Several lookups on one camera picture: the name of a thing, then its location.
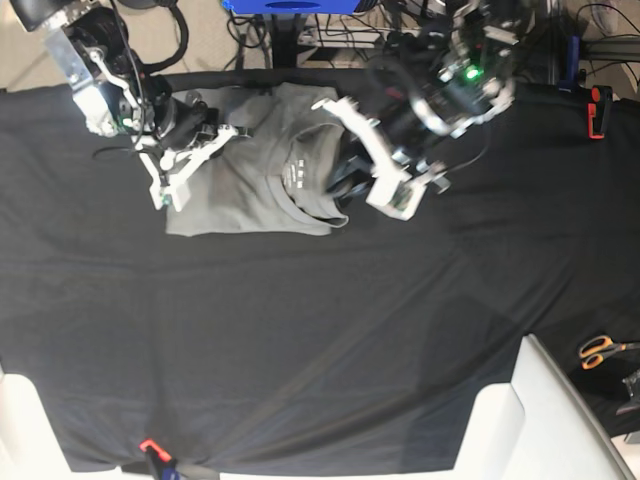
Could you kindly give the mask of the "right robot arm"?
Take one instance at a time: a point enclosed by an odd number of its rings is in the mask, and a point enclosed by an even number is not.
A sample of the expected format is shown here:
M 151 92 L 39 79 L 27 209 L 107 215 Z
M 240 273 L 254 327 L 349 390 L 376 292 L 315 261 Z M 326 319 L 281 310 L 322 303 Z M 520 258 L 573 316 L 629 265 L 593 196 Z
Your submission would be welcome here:
M 87 129 L 101 137 L 127 136 L 126 152 L 139 156 L 151 178 L 156 209 L 182 211 L 191 198 L 189 181 L 227 143 L 247 130 L 223 123 L 219 111 L 196 91 L 178 99 L 160 70 L 184 55 L 189 30 L 173 1 L 162 2 L 177 21 L 181 40 L 164 62 L 146 64 L 129 44 L 115 5 L 98 1 L 14 1 L 28 32 L 44 35 L 46 51 L 62 71 Z

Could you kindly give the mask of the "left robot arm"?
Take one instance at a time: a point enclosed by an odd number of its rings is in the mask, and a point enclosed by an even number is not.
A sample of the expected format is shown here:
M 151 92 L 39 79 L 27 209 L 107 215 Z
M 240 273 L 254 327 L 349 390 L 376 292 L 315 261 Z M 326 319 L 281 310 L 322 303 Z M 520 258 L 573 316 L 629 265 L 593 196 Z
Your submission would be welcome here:
M 365 73 L 380 110 L 348 96 L 314 109 L 337 119 L 349 141 L 327 184 L 336 199 L 365 194 L 386 216 L 411 219 L 428 188 L 488 151 L 490 121 L 515 97 L 513 53 L 525 1 L 447 1 L 418 33 L 393 31 Z

